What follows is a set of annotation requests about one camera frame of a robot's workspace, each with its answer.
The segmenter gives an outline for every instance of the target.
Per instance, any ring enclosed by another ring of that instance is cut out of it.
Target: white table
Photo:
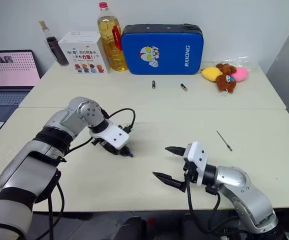
[[[22,146],[41,130],[61,108],[19,108],[0,131],[0,173]],[[127,112],[115,116],[117,124],[130,122]],[[230,144],[230,152],[216,130]],[[72,146],[89,138],[85,129]],[[164,185],[152,172],[183,179],[184,161],[164,150],[200,141],[212,165],[244,169],[253,184],[263,191],[275,208],[289,207],[289,115],[283,109],[201,109],[137,111],[129,147],[134,157],[113,156],[99,145],[88,144],[69,154],[61,163],[60,184],[65,196],[65,212],[182,210],[187,196]],[[216,197],[205,189],[192,187],[195,209],[211,209]],[[58,192],[52,194],[58,211]],[[232,208],[222,197],[221,209]],[[47,203],[34,205],[47,211]]]
[[[202,68],[212,66],[203,62]],[[152,89],[155,80],[156,89]],[[224,96],[214,82],[194,75],[134,75],[112,70],[107,75],[76,74],[55,63],[20,108],[65,108],[77,96],[97,101],[108,111],[122,107],[146,109],[286,109],[256,64],[233,94]]]

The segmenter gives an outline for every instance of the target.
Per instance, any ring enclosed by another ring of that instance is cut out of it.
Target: pink plush toy
[[[231,73],[230,76],[234,77],[237,83],[245,80],[249,73],[244,67],[237,67],[235,73]]]

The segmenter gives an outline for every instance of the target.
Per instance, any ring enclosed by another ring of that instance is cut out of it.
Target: black cable
[[[215,213],[219,207],[220,200],[221,200],[220,194],[218,192],[216,193],[216,196],[218,197],[218,200],[216,201],[216,204],[215,204],[214,208],[212,209],[212,212],[211,212],[209,219],[208,219],[208,229],[209,230],[212,228],[211,226],[212,226],[213,217],[214,217],[214,215],[215,215]]]
[[[235,233],[244,233],[247,235],[250,235],[250,233],[246,230],[233,230],[233,231],[229,231],[229,232],[225,232],[225,233],[215,233],[218,229],[220,229],[221,227],[223,227],[226,223],[233,221],[233,220],[238,220],[239,217],[238,216],[231,216],[226,218],[225,220],[223,220],[222,222],[220,222],[218,225],[212,227],[209,230],[206,230],[202,227],[201,222],[199,221],[199,219],[197,218],[197,216],[195,215],[194,209],[193,209],[193,204],[192,204],[192,200],[191,200],[191,190],[190,190],[190,180],[186,179],[186,191],[187,191],[187,196],[188,196],[188,204],[189,204],[189,211],[190,214],[193,217],[193,222],[194,224],[197,226],[197,228],[204,234],[214,234],[216,236],[222,237],[222,236],[229,236],[231,234],[235,234]]]
[[[48,197],[48,210],[49,210],[49,240],[54,240],[54,213],[51,195]]]
[[[135,112],[135,110],[133,110],[132,108],[122,108],[122,109],[120,109],[120,110],[118,110],[118,111],[115,111],[114,113],[112,113],[110,116],[109,116],[109,118],[111,118],[112,116],[114,116],[114,115],[116,115],[117,113],[120,113],[120,112],[122,112],[122,111],[126,111],[126,110],[129,110],[129,111],[131,111],[132,113],[133,113],[133,118],[132,118],[132,122],[131,122],[131,128],[134,126],[134,123],[135,123],[135,120],[136,120],[136,112]]]
[[[55,227],[58,224],[58,222],[60,221],[60,218],[62,217],[62,215],[64,213],[64,209],[65,209],[65,196],[64,196],[63,190],[61,189],[59,182],[56,184],[56,186],[59,190],[60,197],[61,197],[61,209],[60,209],[60,212],[58,214],[57,219],[53,223],[53,227]],[[48,233],[49,233],[49,229],[47,231],[45,231],[43,234],[41,234],[39,237],[37,237],[35,240],[40,240],[40,239],[44,238]]]
[[[93,138],[93,137],[90,137],[88,141],[86,141],[86,142],[84,142],[84,143],[82,143],[82,144],[80,144],[80,145],[78,145],[78,146],[76,146],[76,147],[68,150],[68,151],[65,153],[65,156],[68,155],[69,153],[71,153],[72,151],[77,150],[77,149],[83,147],[84,145],[90,143],[90,141],[91,141],[92,139],[94,139],[94,138]]]

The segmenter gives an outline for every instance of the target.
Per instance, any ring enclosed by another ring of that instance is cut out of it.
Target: blue carrying case
[[[136,24],[124,28],[121,43],[133,74],[195,74],[204,38],[197,25]]]

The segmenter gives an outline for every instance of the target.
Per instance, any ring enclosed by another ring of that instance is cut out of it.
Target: laptop screen
[[[0,51],[0,88],[29,88],[39,80],[30,50]]]

